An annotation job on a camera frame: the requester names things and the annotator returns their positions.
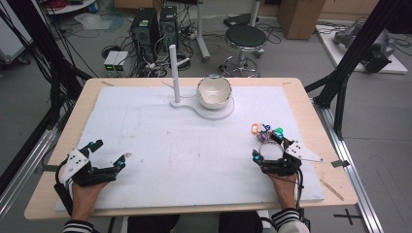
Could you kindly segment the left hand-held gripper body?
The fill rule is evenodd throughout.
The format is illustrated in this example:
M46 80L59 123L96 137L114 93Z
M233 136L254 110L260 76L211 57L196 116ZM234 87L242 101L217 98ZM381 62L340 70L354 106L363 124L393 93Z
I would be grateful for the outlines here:
M64 165L59 181L68 184L70 180L79 186L91 186L99 183L109 183L117 178L116 169L98 169L91 166L90 149L72 150Z

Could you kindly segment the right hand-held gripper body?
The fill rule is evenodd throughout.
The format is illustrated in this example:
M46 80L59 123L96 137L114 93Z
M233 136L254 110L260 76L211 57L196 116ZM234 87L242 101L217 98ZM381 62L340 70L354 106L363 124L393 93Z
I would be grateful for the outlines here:
M262 159L260 170L263 174L281 177L291 176L298 172L302 161L322 162L323 159L308 149L303 143L293 141L280 146L282 156L276 160Z

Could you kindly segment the bunch of colourful key tags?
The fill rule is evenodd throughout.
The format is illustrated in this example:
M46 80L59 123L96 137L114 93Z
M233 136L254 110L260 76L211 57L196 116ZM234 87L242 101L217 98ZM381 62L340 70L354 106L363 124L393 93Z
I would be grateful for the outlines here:
M274 133L284 136L282 128L273 129L270 125L263 124L260 122L256 122L252 124L251 133L255 135L262 143L274 142L271 140L271 135Z

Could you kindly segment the thin wooden stick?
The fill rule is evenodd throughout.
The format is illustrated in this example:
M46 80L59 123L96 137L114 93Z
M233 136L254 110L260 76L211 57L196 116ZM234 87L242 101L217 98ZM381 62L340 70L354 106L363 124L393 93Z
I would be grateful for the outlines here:
M337 191L335 190L330 184L325 182L324 180L320 179L320 182L328 189L330 190L339 200L344 201L344 197Z

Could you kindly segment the white foam mat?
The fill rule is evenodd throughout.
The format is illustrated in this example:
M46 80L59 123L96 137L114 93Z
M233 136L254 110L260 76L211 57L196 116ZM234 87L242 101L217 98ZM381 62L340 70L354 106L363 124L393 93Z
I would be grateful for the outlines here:
M251 128L262 123L301 141L286 91L235 86L232 112L220 120L175 109L172 96L166 86L105 86L99 91L77 146L100 140L102 147L89 157L92 166L111 167L123 156L125 167L103 189L97 209L276 203L272 183L252 152L276 159L282 151L262 144Z

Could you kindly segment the person's legs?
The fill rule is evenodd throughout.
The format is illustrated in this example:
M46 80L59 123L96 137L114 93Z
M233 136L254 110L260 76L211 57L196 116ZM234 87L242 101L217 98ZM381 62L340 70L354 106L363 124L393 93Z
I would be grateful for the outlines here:
M130 216L127 233L171 233L180 215ZM229 212L219 217L219 233L262 233L263 226L257 212Z

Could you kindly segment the white bowl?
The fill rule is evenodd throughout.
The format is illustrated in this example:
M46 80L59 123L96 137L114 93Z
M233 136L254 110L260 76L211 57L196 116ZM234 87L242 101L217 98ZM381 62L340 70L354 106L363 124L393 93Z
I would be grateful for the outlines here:
M207 76L200 80L196 87L199 103L211 110L224 108L231 97L231 84L221 76Z

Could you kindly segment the black tape cross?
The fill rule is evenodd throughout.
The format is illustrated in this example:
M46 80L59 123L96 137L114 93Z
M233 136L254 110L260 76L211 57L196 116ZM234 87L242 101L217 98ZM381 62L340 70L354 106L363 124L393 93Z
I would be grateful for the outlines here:
M343 214L333 214L333 216L337 218L346 218L350 225L354 224L355 219L362 219L362 216L360 215L351 214L347 208L344 209Z

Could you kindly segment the small white device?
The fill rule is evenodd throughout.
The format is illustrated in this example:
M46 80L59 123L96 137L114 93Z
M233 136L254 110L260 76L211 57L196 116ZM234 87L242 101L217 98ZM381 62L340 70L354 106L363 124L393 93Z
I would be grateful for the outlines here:
M114 62L115 70L120 74L125 74L128 69L130 68L129 59L128 59L128 52L127 51L119 51Z
M117 51L112 50L108 53L104 61L105 70L109 75L111 75L115 71L115 63L116 63L118 54L119 53Z

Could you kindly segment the white platform board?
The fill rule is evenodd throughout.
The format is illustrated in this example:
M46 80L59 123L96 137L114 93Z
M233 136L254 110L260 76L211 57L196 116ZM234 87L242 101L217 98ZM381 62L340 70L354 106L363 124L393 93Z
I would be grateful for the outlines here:
M332 63L334 64L334 66L337 66L343 58L347 49L343 45L337 45L333 43L333 38L336 30L332 26L317 25L316 29L318 31L318 36L323 42ZM404 75L408 72L408 70L393 54L389 56L389 60L390 63L379 71L380 74Z

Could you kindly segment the black round stool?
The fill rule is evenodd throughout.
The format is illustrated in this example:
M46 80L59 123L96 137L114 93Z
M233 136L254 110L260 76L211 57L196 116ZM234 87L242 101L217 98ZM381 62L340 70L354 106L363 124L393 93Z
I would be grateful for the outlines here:
M258 52L266 44L265 34L251 25L234 25L224 35L225 42L239 51L237 56L228 57L220 70L226 77L254 78L259 76L258 65L246 56L247 52Z

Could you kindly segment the cardboard box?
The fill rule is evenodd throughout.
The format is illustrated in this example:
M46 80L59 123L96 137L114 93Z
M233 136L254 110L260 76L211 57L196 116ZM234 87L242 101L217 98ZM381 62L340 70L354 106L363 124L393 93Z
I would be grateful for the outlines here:
M309 40L326 0L282 0L277 19L289 40Z

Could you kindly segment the grey machine on platform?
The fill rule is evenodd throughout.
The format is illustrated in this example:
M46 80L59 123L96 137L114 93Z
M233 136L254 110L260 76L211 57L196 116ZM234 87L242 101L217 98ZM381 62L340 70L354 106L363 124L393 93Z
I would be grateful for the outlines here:
M363 27L363 22L354 22L335 33L333 43L343 45L346 49L354 42ZM377 73L391 63L389 57L395 52L395 41L381 32L360 62L369 73Z

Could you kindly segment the white table leg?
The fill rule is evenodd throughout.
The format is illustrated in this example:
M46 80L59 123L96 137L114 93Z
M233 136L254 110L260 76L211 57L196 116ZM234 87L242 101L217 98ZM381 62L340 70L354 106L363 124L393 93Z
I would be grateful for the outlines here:
M201 52L202 61L204 63L210 60L210 53L203 38L203 0L196 0L196 14L197 14L197 29L195 32L195 39Z

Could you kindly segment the white stand with post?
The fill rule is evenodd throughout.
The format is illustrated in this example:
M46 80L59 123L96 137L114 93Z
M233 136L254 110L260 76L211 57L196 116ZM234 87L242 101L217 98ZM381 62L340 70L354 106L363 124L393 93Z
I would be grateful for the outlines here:
M231 92L231 97L227 103L227 105L219 110L211 110L203 107L196 95L196 90L195 93L192 96L182 96L180 93L180 83L179 83L179 74L178 74L178 66L180 64L183 64L187 61L189 61L188 58L178 62L177 61L177 49L175 45L171 45L169 47L169 58L171 62L171 71L172 71L172 82L173 84L171 87L173 88L174 91L174 97L170 100L170 105L175 108L175 109L182 109L182 108L188 108L193 110L195 113L197 113L200 117L203 117L208 120L221 120L229 117L235 108L235 102L232 97L232 92Z

